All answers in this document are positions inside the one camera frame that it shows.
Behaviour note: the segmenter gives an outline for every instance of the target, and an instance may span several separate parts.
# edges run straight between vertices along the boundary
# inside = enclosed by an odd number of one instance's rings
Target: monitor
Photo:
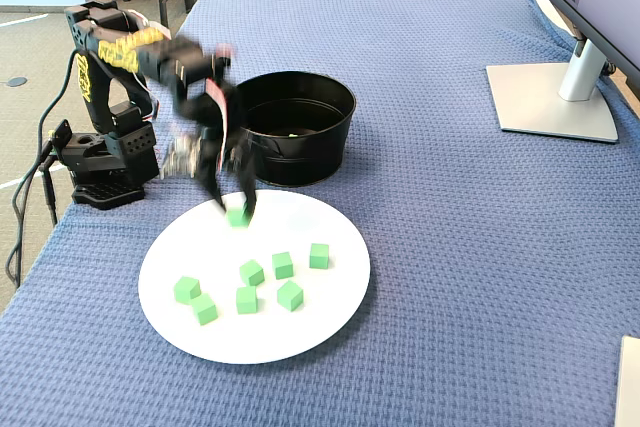
[[[596,88],[608,58],[640,83],[640,0],[550,0],[588,39],[569,63],[488,66],[500,125],[514,130],[617,141]]]

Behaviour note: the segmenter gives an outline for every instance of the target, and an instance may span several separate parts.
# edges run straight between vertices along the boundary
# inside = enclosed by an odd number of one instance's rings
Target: silver stand base
[[[567,102],[558,94],[568,67],[568,63],[488,66],[500,128],[617,142],[611,111],[597,88],[591,99],[581,102]]]

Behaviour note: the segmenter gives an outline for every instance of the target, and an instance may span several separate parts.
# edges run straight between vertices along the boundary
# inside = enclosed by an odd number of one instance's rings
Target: white plate
[[[241,206],[241,193],[224,196]],[[329,244],[327,270],[309,268],[312,243]],[[271,255],[290,252],[291,279],[276,280]],[[235,293],[239,268],[257,260],[265,273],[258,286],[258,313],[240,315]],[[259,364],[286,359],[324,342],[347,323],[369,284],[369,252],[358,229],[333,207],[293,192],[261,190],[248,229],[232,229],[222,209],[205,202],[186,212],[155,240],[142,263],[140,304],[167,341],[203,359]],[[218,318],[200,326],[188,305],[177,303],[173,286],[182,276],[200,281]],[[304,291],[294,312],[277,302],[277,290],[293,280]]]

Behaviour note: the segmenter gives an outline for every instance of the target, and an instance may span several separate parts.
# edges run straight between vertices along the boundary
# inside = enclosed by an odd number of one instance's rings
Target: blue tablecloth
[[[353,90],[342,168],[300,192],[362,232],[367,295],[295,358],[194,358],[147,323],[137,281],[200,189],[74,205],[0,319],[1,425],[613,424],[620,341],[640,335],[640,125],[603,81],[617,145],[500,131],[486,65],[572,50],[533,0],[199,0],[182,33],[234,44],[237,81]],[[186,126],[154,89],[163,149]]]

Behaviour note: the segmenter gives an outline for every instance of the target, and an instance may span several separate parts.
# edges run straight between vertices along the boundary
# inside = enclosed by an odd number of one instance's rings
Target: monitor stand
[[[596,82],[606,62],[591,42],[570,63],[489,65],[502,130],[617,142],[611,111]]]

